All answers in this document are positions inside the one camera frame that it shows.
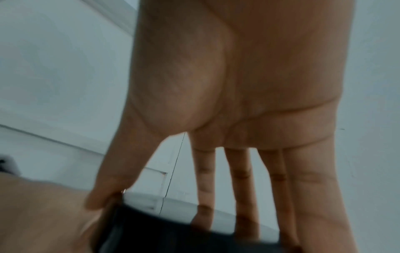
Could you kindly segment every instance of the palm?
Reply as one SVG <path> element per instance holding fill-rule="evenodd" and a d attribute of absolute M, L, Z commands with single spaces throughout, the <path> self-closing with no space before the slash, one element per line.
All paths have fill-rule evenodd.
<path fill-rule="evenodd" d="M 310 252 L 329 246 L 311 239 L 320 229 L 320 216 L 334 236 L 348 227 L 341 199 L 332 198 L 340 193 L 331 179 L 351 2 L 329 2 L 306 8 L 290 0 L 142 2 L 119 130 L 120 135 L 130 132 L 129 119 L 140 118 L 134 128 L 149 132 L 154 143 L 147 140 L 137 157 L 149 157 L 158 140 L 188 132 L 199 203 L 210 207 L 215 148 L 225 147 L 237 213 L 256 221 L 247 148 L 257 148 L 271 175 L 280 229 Z M 311 5 L 326 13 L 314 15 Z M 301 14 L 284 18 L 288 6 L 302 8 Z M 146 161 L 136 161 L 137 166 Z M 131 183 L 119 183 L 117 189 Z M 339 215 L 314 214 L 310 206 L 326 198 Z"/>

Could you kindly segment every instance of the hand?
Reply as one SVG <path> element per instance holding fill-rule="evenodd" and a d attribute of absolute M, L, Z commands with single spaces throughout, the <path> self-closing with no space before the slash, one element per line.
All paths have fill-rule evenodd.
<path fill-rule="evenodd" d="M 86 253 L 99 213 L 87 192 L 0 173 L 0 252 Z"/>
<path fill-rule="evenodd" d="M 258 221 L 248 148 L 272 181 L 281 232 L 305 252 L 356 252 L 334 132 L 353 1 L 142 1 L 120 127 L 87 200 L 130 187 L 166 137 L 188 132 L 199 204 L 214 207 L 215 148 L 237 215 Z"/>

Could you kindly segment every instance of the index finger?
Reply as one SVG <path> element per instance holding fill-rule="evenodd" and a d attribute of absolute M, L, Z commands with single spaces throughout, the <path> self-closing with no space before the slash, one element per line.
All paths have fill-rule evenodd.
<path fill-rule="evenodd" d="M 297 235 L 308 253 L 357 252 L 335 171 L 334 137 L 283 150 Z"/>
<path fill-rule="evenodd" d="M 136 113 L 123 116 L 86 199 L 86 208 L 102 208 L 109 197 L 131 187 L 163 140 Z"/>

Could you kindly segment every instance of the human hand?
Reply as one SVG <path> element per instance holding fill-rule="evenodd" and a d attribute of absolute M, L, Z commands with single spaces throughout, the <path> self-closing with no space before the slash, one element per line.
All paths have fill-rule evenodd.
<path fill-rule="evenodd" d="M 224 147 L 237 215 L 258 221 L 257 148 L 290 243 L 356 252 L 334 162 L 352 10 L 351 0 L 142 1 L 125 109 L 87 206 L 130 187 L 166 137 L 188 132 L 200 205 L 214 207 Z"/>
<path fill-rule="evenodd" d="M 99 212 L 87 192 L 0 173 L 0 252 L 88 253 Z"/>

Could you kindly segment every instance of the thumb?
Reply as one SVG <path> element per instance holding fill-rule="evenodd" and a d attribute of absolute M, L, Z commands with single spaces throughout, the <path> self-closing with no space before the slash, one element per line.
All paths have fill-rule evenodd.
<path fill-rule="evenodd" d="M 133 185 L 165 138 L 152 131 L 136 112 L 122 116 L 120 126 L 86 199 L 88 209 L 104 207 L 107 199 Z"/>

